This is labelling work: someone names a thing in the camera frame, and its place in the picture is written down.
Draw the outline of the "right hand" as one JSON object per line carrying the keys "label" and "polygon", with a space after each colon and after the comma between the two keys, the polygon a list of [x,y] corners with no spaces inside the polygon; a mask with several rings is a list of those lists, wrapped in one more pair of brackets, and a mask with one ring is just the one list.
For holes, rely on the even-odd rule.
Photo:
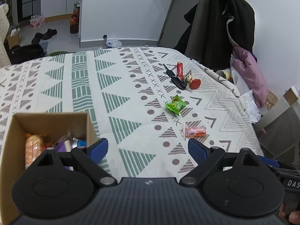
{"label": "right hand", "polygon": [[279,208],[278,217],[285,222],[289,222],[290,224],[300,224],[300,211],[293,211],[289,214],[289,216],[287,216],[285,213],[284,203],[281,204]]}

